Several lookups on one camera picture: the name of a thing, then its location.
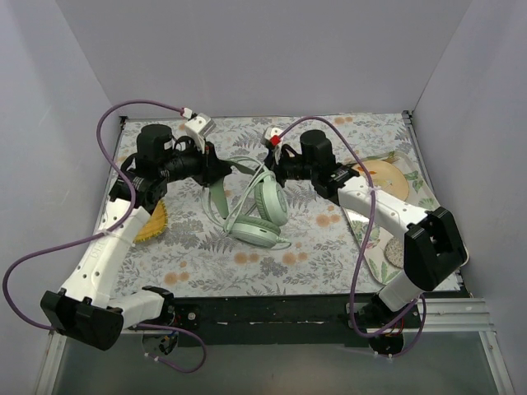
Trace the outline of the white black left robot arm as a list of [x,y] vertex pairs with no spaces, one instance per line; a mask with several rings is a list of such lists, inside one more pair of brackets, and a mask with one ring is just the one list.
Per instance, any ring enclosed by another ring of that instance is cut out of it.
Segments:
[[168,304],[172,294],[167,290],[147,286],[121,300],[112,300],[110,291],[168,184],[191,178],[208,186],[231,173],[231,166],[217,157],[207,134],[187,126],[185,135],[174,139],[166,125],[149,124],[141,129],[136,153],[123,162],[110,189],[101,236],[89,243],[60,290],[46,291],[40,301],[56,332],[106,351],[125,328],[149,321],[165,329],[174,322],[175,309]]

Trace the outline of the green over-ear headphones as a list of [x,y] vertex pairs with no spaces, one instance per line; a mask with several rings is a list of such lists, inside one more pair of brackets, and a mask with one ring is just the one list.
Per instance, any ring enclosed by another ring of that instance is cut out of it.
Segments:
[[274,173],[261,161],[248,156],[232,156],[231,166],[251,177],[237,204],[229,207],[224,180],[202,188],[203,212],[223,234],[257,249],[283,250],[291,246],[282,237],[288,222],[288,204]]

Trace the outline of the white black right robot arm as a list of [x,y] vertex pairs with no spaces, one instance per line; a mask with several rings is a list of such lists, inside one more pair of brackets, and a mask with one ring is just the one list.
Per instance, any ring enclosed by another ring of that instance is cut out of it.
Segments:
[[398,322],[419,295],[435,290],[465,264],[468,254],[454,216],[444,207],[431,211],[376,190],[364,166],[337,162],[330,140],[320,130],[304,132],[301,152],[267,142],[265,165],[280,183],[309,180],[319,196],[343,209],[373,215],[376,225],[403,244],[403,269],[354,315],[382,327]]

